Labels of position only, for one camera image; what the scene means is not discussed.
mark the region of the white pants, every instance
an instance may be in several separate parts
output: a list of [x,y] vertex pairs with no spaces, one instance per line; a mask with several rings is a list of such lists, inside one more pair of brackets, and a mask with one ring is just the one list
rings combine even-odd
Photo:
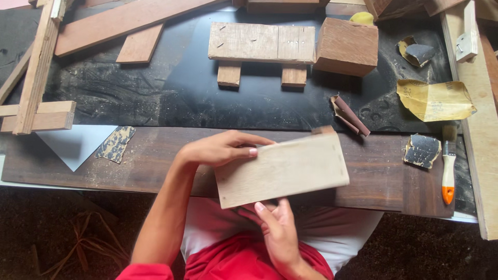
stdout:
[[[314,247],[334,275],[358,254],[384,212],[317,207],[295,220],[300,241]],[[223,210],[217,199],[191,197],[181,252],[183,258],[239,232],[261,231],[258,225],[232,210]]]

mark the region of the floor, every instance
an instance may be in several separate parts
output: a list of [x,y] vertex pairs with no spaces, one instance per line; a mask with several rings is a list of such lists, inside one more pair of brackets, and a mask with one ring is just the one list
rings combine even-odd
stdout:
[[[0,187],[0,279],[50,279],[37,276],[31,246],[36,245],[42,272],[67,256],[76,242],[70,220],[85,209],[65,198],[66,190]],[[111,226],[124,249],[131,252],[154,195],[86,191],[83,195],[115,214]],[[97,220],[89,236],[111,242]],[[76,254],[56,279],[114,279],[120,269],[114,261],[85,251],[89,270],[84,272]],[[184,263],[177,258],[172,270],[183,277]],[[356,258],[336,279],[498,279],[498,241],[482,240],[477,224],[433,218],[385,214]]]

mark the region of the orange brush tip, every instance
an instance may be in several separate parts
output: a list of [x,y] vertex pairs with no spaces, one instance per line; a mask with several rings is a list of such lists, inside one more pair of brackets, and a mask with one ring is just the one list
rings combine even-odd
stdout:
[[450,204],[453,200],[453,194],[455,193],[455,187],[445,187],[443,186],[443,200],[446,204]]

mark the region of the paintbrush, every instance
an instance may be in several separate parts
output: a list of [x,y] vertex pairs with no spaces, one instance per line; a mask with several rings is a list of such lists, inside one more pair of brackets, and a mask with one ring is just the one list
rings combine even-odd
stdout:
[[443,200],[450,204],[455,193],[455,159],[456,155],[457,127],[454,125],[443,126]]

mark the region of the white paper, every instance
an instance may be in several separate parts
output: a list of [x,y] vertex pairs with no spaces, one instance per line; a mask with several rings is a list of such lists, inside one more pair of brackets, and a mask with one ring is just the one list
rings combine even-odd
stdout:
[[36,134],[74,172],[117,127],[73,125],[70,130]]

